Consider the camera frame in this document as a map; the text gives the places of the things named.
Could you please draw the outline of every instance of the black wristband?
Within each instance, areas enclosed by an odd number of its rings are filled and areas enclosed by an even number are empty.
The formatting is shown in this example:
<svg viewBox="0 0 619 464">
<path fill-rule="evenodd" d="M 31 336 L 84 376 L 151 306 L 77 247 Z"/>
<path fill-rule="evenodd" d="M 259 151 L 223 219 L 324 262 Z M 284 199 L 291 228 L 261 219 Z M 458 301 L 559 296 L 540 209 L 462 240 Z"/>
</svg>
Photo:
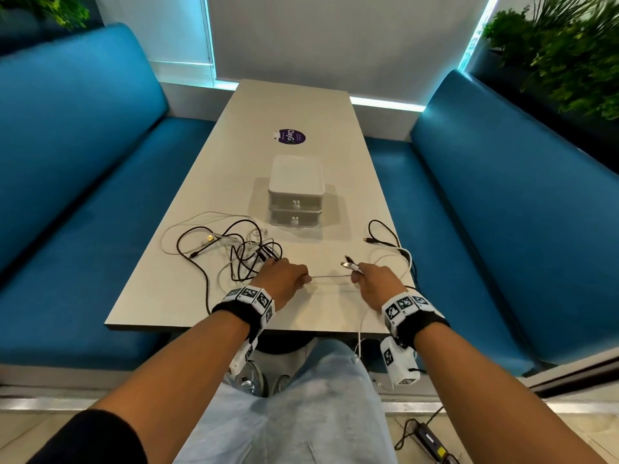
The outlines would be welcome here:
<svg viewBox="0 0 619 464">
<path fill-rule="evenodd" d="M 234 314 L 238 319 L 247 323 L 250 327 L 250 333 L 247 335 L 247 340 L 250 343 L 254 341 L 258 332 L 260 332 L 260 314 L 256 311 L 251 304 L 243 303 L 236 299 L 232 301 L 226 301 L 225 303 L 219 303 L 216 305 L 211 313 L 216 311 L 228 311 Z"/>
<path fill-rule="evenodd" d="M 439 316 L 433 311 L 419 310 L 408 315 L 398 326 L 398 341 L 416 350 L 415 335 L 435 322 L 440 322 L 447 327 L 451 327 L 444 317 Z"/>
</svg>

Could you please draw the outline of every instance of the white plastic drawer organizer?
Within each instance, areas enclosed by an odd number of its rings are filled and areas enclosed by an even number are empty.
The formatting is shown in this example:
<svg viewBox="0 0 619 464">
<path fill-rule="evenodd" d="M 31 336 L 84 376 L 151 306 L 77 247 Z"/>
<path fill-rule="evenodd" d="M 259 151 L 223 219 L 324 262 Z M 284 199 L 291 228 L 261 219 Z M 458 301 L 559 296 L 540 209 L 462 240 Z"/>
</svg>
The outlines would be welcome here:
<svg viewBox="0 0 619 464">
<path fill-rule="evenodd" d="M 271 225 L 318 226 L 324 179 L 318 158 L 277 155 L 269 181 Z"/>
</svg>

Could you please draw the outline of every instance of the left hand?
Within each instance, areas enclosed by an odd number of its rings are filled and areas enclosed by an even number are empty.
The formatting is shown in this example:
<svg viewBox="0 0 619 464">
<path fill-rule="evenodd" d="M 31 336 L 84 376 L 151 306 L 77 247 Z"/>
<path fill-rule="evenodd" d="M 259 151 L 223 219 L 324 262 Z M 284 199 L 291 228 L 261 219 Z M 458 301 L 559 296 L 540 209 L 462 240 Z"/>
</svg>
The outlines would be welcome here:
<svg viewBox="0 0 619 464">
<path fill-rule="evenodd" d="M 299 288 L 303 288 L 303 285 L 310 281 L 307 266 L 291 264 L 284 257 L 277 262 L 274 258 L 268 259 L 250 283 L 256 288 L 267 290 L 273 298 L 275 310 L 279 311 L 295 296 Z"/>
</svg>

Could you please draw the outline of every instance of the hand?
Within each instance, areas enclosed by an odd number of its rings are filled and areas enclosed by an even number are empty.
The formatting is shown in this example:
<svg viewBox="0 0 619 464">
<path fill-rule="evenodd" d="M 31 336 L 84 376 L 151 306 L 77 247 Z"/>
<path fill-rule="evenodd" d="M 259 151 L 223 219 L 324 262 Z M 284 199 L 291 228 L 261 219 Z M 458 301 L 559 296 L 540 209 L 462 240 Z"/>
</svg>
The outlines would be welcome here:
<svg viewBox="0 0 619 464">
<path fill-rule="evenodd" d="M 374 311 L 380 312 L 383 304 L 392 297 L 406 292 L 406 287 L 389 267 L 363 263 L 358 265 L 364 275 L 353 272 L 350 278 L 352 283 L 359 284 L 363 300 Z"/>
<path fill-rule="evenodd" d="M 295 296 L 299 288 L 303 288 L 303 285 L 310 281 L 311 277 L 305 265 L 291 264 L 285 257 L 276 262 L 271 257 L 262 265 L 251 285 L 267 290 L 273 298 L 275 310 L 279 311 Z"/>
</svg>

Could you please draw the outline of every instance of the white table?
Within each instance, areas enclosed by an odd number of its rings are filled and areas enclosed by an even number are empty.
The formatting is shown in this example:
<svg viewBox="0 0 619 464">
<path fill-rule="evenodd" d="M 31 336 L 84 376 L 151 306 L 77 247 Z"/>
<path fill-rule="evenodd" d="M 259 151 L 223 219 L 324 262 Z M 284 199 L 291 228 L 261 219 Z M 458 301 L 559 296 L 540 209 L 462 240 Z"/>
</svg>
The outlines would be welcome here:
<svg viewBox="0 0 619 464">
<path fill-rule="evenodd" d="M 303 132 L 306 141 L 298 145 L 280 143 L 274 139 L 274 132 L 280 129 Z M 273 157 L 278 154 L 317 156 L 321 160 L 326 196 L 320 228 L 267 225 L 267 187 Z M 340 266 L 344 255 L 356 262 L 375 262 L 392 253 L 363 241 L 373 218 L 394 226 L 348 94 L 243 80 L 110 312 L 108 327 L 189 328 L 206 317 L 203 275 L 181 256 L 162 250 L 174 252 L 176 239 L 190 226 L 175 227 L 162 239 L 167 228 L 204 211 L 252 216 L 282 245 L 284 257 L 306 264 L 310 275 L 350 273 Z M 222 232 L 236 219 L 207 226 Z M 244 228 L 245 234 L 251 229 L 248 225 Z M 375 234 L 391 241 L 378 225 Z M 196 237 L 195 246 L 205 234 Z M 182 248 L 191 249 L 192 241 L 183 243 Z M 209 302 L 213 307 L 236 286 L 228 271 L 219 278 L 222 288 L 215 282 L 228 262 L 227 249 L 208 250 L 195 261 L 211 279 Z M 401 257 L 386 257 L 380 264 L 390 266 L 398 275 L 407 269 Z M 413 285 L 410 274 L 402 280 Z M 269 329 L 357 332 L 367 311 L 349 278 L 320 278 L 299 291 L 274 317 Z M 374 312 L 367 314 L 361 331 L 387 332 Z"/>
</svg>

